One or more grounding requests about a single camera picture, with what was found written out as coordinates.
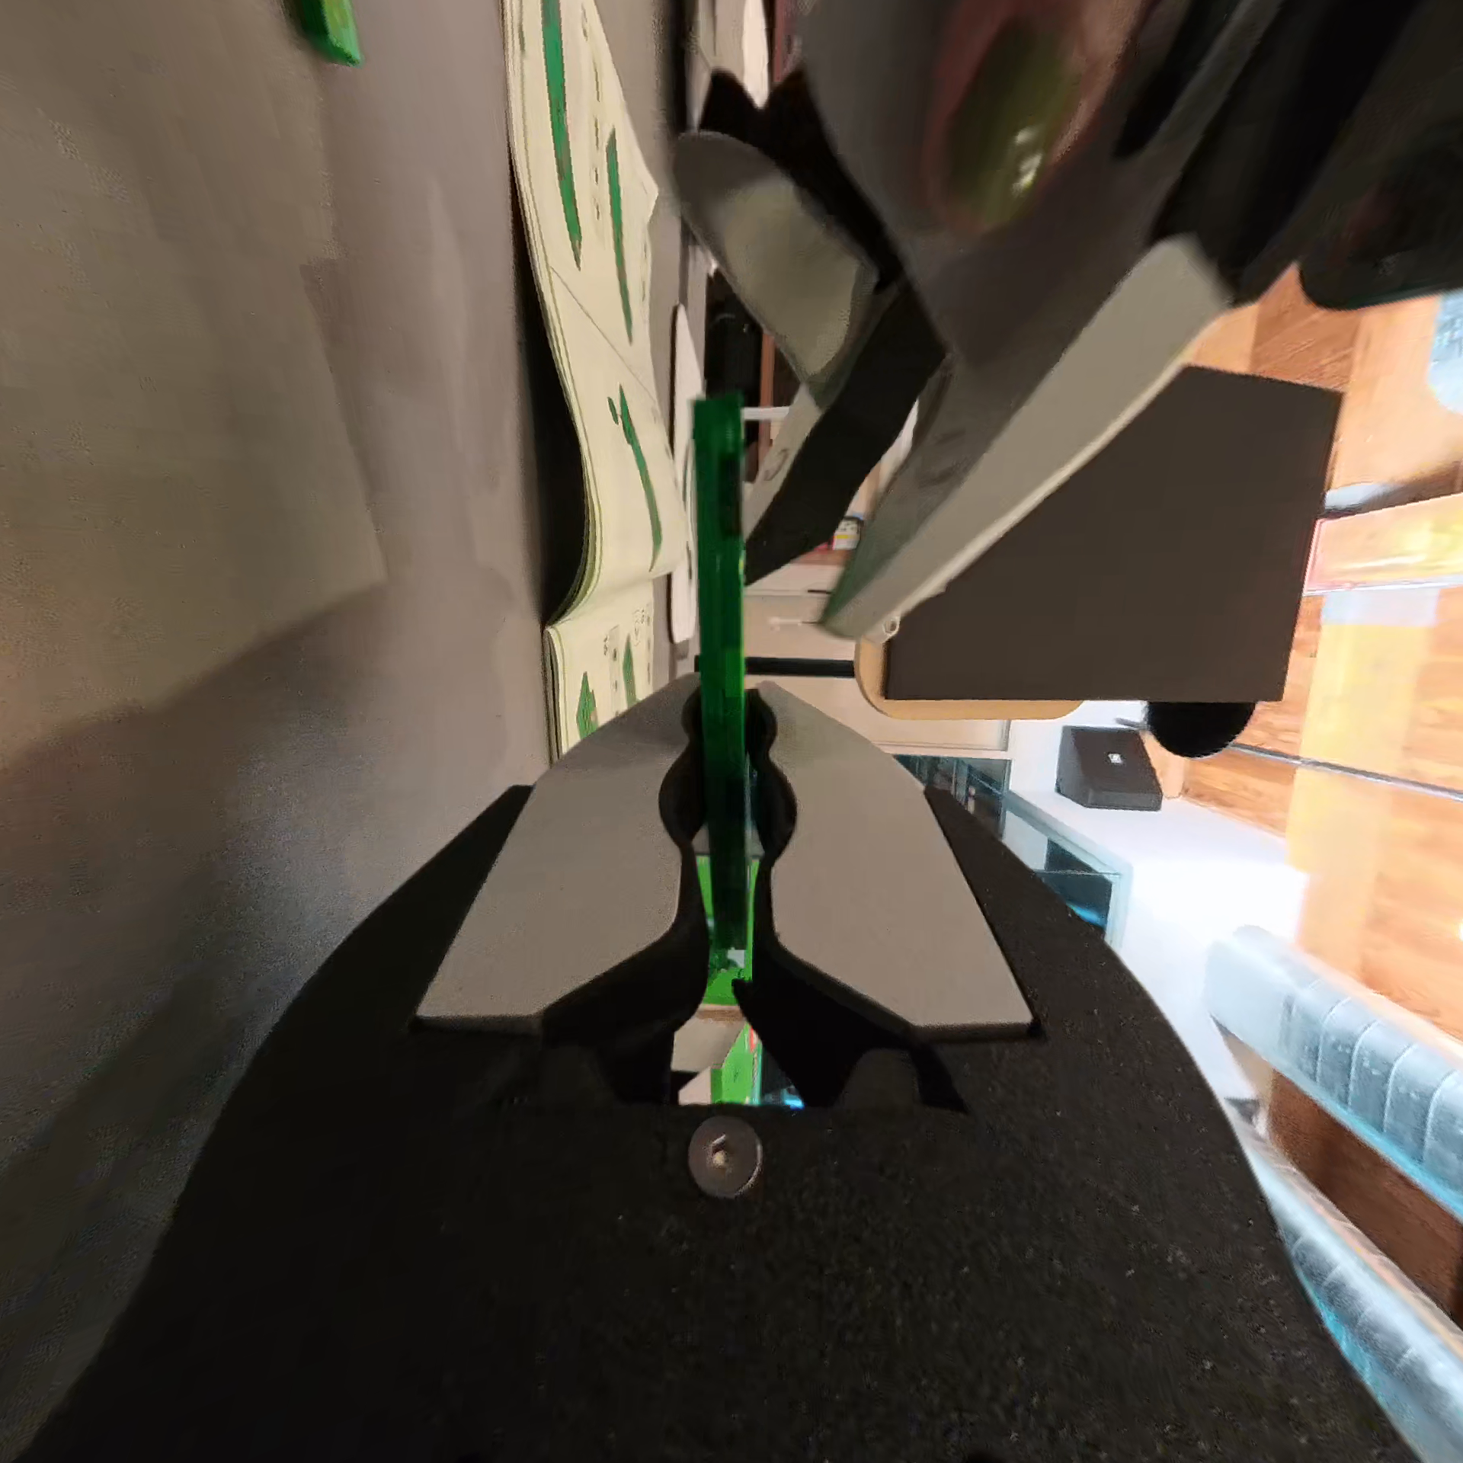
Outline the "grey desk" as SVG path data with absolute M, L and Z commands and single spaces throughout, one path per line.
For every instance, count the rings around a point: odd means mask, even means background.
M 3 1326 L 134 1283 L 355 922 L 543 766 L 498 3 L 3 3 Z

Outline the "bright green small brick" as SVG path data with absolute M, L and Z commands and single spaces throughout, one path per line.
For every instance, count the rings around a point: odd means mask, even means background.
M 322 58 L 346 67 L 362 64 L 353 1 L 299 0 L 287 4 L 301 34 Z

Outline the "open instruction booklet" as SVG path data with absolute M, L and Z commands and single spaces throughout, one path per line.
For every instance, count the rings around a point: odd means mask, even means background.
M 541 633 L 552 757 L 653 689 L 653 593 L 689 525 L 653 368 L 640 151 L 597 6 L 503 1 L 506 139 L 578 450 L 578 569 Z

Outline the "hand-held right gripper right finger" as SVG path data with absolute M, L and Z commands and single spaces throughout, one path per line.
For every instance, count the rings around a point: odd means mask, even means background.
M 961 1105 L 945 1048 L 1036 1018 L 926 785 L 776 682 L 747 713 L 762 867 L 743 1015 L 806 1105 Z

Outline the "green toy set box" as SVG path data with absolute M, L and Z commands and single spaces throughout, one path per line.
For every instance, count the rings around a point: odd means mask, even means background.
M 729 1049 L 710 1069 L 708 1093 L 715 1105 L 762 1102 L 762 1042 L 748 1022 L 741 1023 Z

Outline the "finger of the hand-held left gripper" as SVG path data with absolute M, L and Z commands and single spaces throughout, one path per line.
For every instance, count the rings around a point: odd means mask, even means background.
M 1156 243 L 982 443 L 975 374 L 956 365 L 938 405 L 919 415 L 821 624 L 869 638 L 940 593 L 1161 391 L 1229 302 L 1194 240 Z
M 680 212 L 797 377 L 743 510 L 745 576 L 762 579 L 832 539 L 896 445 L 945 346 L 903 276 L 874 260 L 752 144 L 682 133 Z

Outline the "green brick plate assembly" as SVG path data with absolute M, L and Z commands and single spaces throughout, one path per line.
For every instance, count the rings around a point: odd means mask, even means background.
M 705 807 L 703 900 L 708 989 L 733 994 L 750 975 L 759 846 L 745 743 L 743 402 L 705 395 L 691 405 L 696 506 L 700 757 Z

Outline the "silver ventilation duct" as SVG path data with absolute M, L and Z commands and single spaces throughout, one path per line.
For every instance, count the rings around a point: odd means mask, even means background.
M 1205 961 L 1210 1016 L 1461 1215 L 1459 1041 L 1259 926 Z
M 1224 1102 L 1292 1269 L 1346 1361 L 1419 1459 L 1461 1459 L 1461 1332 L 1255 1128 Z

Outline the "black speaker box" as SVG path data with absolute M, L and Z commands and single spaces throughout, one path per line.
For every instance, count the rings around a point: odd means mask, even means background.
M 1064 724 L 1053 790 L 1095 811 L 1156 813 L 1165 795 L 1137 727 Z

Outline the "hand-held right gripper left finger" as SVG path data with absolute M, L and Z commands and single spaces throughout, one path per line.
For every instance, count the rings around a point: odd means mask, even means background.
M 700 685 L 682 675 L 531 788 L 419 999 L 431 1030 L 585 1053 L 612 1095 L 670 1102 L 673 1037 L 708 980 L 694 833 Z

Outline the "black desk divider panel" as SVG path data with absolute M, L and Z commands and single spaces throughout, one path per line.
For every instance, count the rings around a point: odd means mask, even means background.
M 1182 367 L 882 645 L 884 715 L 973 703 L 1262 703 L 1287 687 L 1342 395 Z

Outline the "black fuzzy object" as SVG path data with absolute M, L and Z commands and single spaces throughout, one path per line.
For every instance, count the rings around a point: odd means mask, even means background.
M 1234 743 L 1253 713 L 1253 701 L 1149 701 L 1144 729 L 1166 753 L 1196 760 Z

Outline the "person's left hand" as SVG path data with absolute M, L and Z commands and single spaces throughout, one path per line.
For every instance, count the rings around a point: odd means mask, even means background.
M 921 144 L 926 203 L 978 236 L 1030 208 L 1097 116 L 1142 1 L 957 1 L 936 31 Z

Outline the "glass partition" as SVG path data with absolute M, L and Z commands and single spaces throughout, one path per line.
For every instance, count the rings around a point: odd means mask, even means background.
M 949 792 L 980 820 L 1071 912 L 1121 947 L 1128 868 L 1011 788 L 1011 762 L 992 755 L 895 753 L 928 788 Z

